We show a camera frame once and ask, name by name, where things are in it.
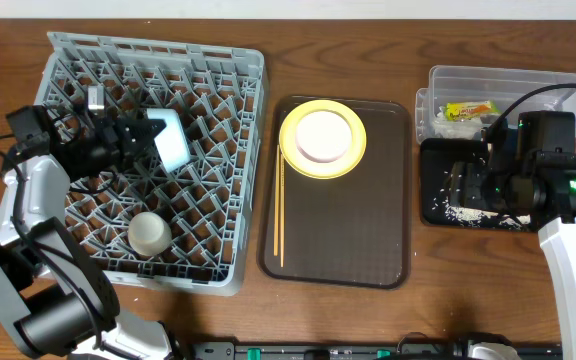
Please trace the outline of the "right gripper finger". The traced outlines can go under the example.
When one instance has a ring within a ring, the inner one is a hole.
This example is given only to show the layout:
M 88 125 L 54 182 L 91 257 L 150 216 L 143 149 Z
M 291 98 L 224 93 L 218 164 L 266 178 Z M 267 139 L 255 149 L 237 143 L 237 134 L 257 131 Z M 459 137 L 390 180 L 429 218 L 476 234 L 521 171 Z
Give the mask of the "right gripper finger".
M 450 170 L 452 176 L 486 176 L 488 167 L 482 162 L 457 161 Z
M 468 173 L 452 173 L 449 177 L 448 203 L 452 207 L 470 207 L 470 192 L 468 185 L 470 176 Z

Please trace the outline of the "wooden chopstick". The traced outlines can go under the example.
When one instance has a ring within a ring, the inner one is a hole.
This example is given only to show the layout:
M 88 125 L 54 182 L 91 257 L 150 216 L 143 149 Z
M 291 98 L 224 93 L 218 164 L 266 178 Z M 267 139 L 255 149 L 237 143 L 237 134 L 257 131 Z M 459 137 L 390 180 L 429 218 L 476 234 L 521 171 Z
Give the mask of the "wooden chopstick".
M 280 150 L 280 175 L 279 175 L 279 243 L 280 243 L 280 266 L 285 264 L 285 164 L 284 156 Z
M 275 156 L 275 202 L 274 202 L 274 242 L 273 242 L 273 255 L 279 255 L 279 197 L 280 197 L 280 175 L 281 175 L 281 151 L 280 146 L 276 147 Z

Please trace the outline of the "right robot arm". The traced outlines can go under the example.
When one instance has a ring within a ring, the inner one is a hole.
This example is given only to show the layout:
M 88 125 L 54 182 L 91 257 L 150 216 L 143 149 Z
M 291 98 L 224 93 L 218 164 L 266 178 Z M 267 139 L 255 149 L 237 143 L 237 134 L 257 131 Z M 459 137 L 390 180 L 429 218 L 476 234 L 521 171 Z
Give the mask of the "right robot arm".
M 529 216 L 552 279 L 563 357 L 576 359 L 576 171 L 533 168 L 493 172 L 457 162 L 449 204 L 509 216 Z

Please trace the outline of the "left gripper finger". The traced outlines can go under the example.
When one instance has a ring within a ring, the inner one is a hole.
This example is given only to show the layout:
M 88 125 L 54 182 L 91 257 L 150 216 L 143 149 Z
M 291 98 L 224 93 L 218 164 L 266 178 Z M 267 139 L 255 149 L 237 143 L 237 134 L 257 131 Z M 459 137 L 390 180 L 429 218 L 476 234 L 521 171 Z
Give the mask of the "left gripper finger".
M 148 154 L 153 144 L 123 144 L 120 147 L 120 157 L 117 163 L 118 168 L 131 168 L 135 161 Z
M 115 128 L 123 141 L 148 145 L 166 128 L 166 123 L 161 119 L 119 118 L 116 120 Z

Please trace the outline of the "yellow green snack wrapper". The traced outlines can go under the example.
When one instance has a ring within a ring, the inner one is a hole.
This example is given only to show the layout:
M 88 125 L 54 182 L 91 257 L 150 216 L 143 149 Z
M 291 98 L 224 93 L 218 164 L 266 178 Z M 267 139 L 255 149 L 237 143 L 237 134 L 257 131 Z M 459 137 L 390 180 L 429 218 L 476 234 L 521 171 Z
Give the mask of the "yellow green snack wrapper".
M 448 121 L 466 121 L 488 115 L 499 115 L 497 106 L 490 100 L 447 103 L 442 113 Z

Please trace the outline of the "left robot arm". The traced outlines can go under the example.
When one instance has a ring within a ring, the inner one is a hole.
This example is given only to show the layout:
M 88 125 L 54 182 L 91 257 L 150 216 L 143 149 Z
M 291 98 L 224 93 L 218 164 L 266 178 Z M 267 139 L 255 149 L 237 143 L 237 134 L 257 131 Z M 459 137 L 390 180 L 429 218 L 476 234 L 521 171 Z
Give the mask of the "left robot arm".
M 3 154 L 0 323 L 27 357 L 177 359 L 166 327 L 121 308 L 107 276 L 65 224 L 72 182 L 122 169 L 154 142 L 161 120 L 95 119 L 63 141 L 35 107 L 8 117 Z

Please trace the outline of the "white paper cup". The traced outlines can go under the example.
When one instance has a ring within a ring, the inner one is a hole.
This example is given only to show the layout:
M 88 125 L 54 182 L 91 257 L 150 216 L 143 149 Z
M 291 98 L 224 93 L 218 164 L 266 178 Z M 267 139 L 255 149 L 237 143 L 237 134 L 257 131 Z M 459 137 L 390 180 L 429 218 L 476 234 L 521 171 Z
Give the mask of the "white paper cup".
M 158 214 L 140 212 L 129 222 L 128 242 L 138 254 L 156 256 L 172 244 L 172 232 Z

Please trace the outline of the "white tissue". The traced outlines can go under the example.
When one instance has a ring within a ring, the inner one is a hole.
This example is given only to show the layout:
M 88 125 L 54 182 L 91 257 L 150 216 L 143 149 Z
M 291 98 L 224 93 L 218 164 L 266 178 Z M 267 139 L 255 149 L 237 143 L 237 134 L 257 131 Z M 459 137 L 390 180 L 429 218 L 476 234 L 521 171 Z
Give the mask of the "white tissue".
M 480 135 L 484 123 L 479 117 L 464 121 L 449 121 L 443 113 L 438 113 L 433 120 L 435 135 L 441 138 L 473 140 Z

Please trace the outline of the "white bowl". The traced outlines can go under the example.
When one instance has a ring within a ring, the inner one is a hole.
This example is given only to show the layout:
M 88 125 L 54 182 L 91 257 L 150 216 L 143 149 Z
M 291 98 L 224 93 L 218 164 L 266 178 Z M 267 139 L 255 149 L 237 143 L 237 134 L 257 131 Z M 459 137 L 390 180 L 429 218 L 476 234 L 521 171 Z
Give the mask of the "white bowl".
M 307 159 L 330 163 L 348 151 L 352 144 L 352 131 L 341 115 L 330 111 L 315 111 L 298 121 L 295 143 Z

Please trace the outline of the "blue bowl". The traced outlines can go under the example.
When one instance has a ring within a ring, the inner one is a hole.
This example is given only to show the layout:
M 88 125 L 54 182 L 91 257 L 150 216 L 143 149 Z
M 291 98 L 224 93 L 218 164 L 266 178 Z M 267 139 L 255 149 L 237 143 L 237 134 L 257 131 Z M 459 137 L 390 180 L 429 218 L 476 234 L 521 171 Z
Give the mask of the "blue bowl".
M 179 114 L 163 108 L 149 108 L 146 114 L 149 120 L 165 122 L 164 129 L 154 139 L 164 170 L 172 173 L 188 164 L 191 154 Z

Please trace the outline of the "yellow plate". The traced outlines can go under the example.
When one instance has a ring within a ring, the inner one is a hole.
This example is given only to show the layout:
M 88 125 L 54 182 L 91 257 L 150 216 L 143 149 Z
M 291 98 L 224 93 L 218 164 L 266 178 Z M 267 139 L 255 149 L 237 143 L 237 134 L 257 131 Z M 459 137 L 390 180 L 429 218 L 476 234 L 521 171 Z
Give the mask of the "yellow plate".
M 350 125 L 352 144 L 338 160 L 317 163 L 304 157 L 297 149 L 295 132 L 297 123 L 305 115 L 315 111 L 330 111 L 341 115 Z M 279 146 L 284 160 L 300 174 L 320 180 L 341 177 L 355 168 L 367 147 L 367 132 L 359 115 L 349 106 L 333 100 L 310 100 L 291 110 L 283 120 L 279 132 Z

